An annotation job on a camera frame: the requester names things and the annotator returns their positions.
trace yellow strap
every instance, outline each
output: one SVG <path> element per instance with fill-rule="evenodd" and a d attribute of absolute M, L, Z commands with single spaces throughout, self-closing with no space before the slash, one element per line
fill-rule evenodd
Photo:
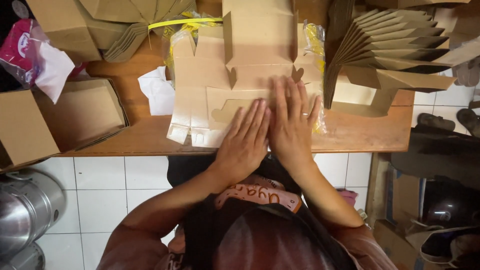
<path fill-rule="evenodd" d="M 187 23 L 201 23 L 201 22 L 222 22 L 222 18 L 200 18 L 200 19 L 182 19 L 182 20 L 172 20 L 172 21 L 165 21 L 156 24 L 151 24 L 148 26 L 148 30 L 162 27 L 166 25 L 179 25 L 179 24 L 187 24 Z"/>

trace sandal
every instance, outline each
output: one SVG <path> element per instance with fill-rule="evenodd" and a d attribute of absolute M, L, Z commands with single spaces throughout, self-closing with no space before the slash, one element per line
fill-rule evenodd
<path fill-rule="evenodd" d="M 456 118 L 474 137 L 480 138 L 480 116 L 472 109 L 461 109 L 456 113 Z"/>
<path fill-rule="evenodd" d="M 429 127 L 436 127 L 445 129 L 448 131 L 455 130 L 455 122 L 452 120 L 446 120 L 442 116 L 435 116 L 430 113 L 421 113 L 417 118 L 417 122 Z"/>

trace stainless steel container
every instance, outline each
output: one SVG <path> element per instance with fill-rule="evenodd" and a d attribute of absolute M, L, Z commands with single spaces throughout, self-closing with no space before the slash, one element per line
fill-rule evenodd
<path fill-rule="evenodd" d="M 0 260 L 0 270 L 43 270 L 45 255 L 35 243 L 29 244 L 10 260 Z"/>
<path fill-rule="evenodd" d="M 0 183 L 0 258 L 11 258 L 54 225 L 65 197 L 50 177 L 32 170 L 8 173 Z"/>

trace hand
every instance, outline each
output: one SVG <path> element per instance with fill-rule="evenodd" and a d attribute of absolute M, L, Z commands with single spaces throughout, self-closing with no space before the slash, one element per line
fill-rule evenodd
<path fill-rule="evenodd" d="M 305 85 L 287 79 L 290 104 L 287 105 L 283 78 L 274 78 L 276 111 L 270 122 L 270 147 L 278 160 L 290 172 L 300 165 L 312 161 L 312 128 L 320 111 L 321 97 L 317 96 L 309 112 Z"/>
<path fill-rule="evenodd" d="M 238 109 L 216 160 L 209 167 L 216 170 L 227 185 L 242 181 L 260 166 L 267 154 L 270 115 L 263 99 L 255 100 L 247 113 L 244 108 Z"/>

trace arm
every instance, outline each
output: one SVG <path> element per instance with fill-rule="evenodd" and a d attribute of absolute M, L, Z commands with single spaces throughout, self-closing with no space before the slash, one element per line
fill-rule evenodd
<path fill-rule="evenodd" d="M 239 108 L 212 165 L 191 180 L 137 206 L 113 231 L 104 256 L 129 240 L 164 237 L 194 204 L 249 176 L 267 153 L 269 120 L 270 109 L 264 100 L 254 101 L 248 112 Z"/>
<path fill-rule="evenodd" d="M 290 176 L 302 188 L 312 213 L 330 229 L 356 228 L 363 220 L 355 209 L 325 179 L 313 161 L 312 127 L 320 111 L 316 97 L 311 113 L 305 85 L 288 78 L 287 104 L 285 83 L 274 79 L 276 111 L 270 123 L 270 146 Z"/>

